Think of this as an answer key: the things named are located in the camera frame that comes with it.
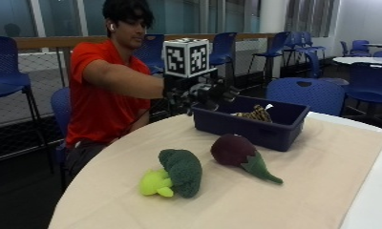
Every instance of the navy storage tray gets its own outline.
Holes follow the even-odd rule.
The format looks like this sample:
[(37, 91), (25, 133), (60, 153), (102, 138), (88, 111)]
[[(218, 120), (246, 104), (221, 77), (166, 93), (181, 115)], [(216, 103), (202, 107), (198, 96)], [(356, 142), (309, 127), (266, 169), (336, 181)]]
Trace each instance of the navy storage tray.
[[(249, 113), (254, 105), (266, 110), (272, 123), (233, 116)], [(192, 106), (194, 128), (214, 135), (234, 134), (244, 136), (254, 145), (276, 151), (286, 151), (301, 132), (308, 106), (276, 102), (265, 99), (237, 96), (232, 103), (222, 103), (212, 112), (201, 104)]]

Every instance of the man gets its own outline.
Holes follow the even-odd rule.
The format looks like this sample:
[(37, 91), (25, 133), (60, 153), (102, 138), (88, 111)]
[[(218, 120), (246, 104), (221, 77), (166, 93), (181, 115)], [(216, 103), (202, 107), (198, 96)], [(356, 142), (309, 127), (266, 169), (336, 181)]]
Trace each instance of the man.
[(132, 56), (153, 21), (146, 0), (105, 0), (102, 16), (108, 40), (78, 44), (70, 55), (70, 175), (108, 144), (148, 124), (149, 99), (162, 97), (162, 80)]

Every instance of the green plush toy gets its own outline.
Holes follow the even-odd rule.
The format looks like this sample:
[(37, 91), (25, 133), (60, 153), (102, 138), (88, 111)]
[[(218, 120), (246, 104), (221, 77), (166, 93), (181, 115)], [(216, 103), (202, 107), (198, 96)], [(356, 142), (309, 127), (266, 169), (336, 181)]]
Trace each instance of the green plush toy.
[(193, 197), (200, 190), (202, 167), (186, 150), (162, 150), (157, 156), (173, 183), (173, 191), (182, 198)]
[(169, 198), (173, 196), (170, 187), (173, 183), (168, 178), (168, 173), (164, 169), (157, 171), (148, 170), (140, 180), (140, 194), (144, 196), (158, 194), (160, 196)]

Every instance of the wall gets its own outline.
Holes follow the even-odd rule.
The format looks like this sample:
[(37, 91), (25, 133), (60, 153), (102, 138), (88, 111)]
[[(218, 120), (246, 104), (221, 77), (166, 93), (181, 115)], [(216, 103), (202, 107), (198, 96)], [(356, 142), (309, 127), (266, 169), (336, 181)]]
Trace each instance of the wall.
[[(341, 0), (337, 16), (334, 55), (340, 55), (340, 41), (365, 39), (382, 43), (382, 0)], [(382, 51), (369, 48), (370, 52)]]

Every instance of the gray floor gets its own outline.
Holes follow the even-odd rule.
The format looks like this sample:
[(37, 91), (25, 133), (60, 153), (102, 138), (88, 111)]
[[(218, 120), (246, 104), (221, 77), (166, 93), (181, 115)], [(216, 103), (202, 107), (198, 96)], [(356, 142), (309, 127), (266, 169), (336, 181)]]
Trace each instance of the gray floor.
[[(324, 76), (346, 78), (346, 69), (336, 71), (336, 66), (329, 66)], [(264, 89), (257, 87), (242, 94), (262, 97)], [(60, 196), (58, 171), (49, 173), (44, 152), (0, 162), (0, 228), (46, 228)]]

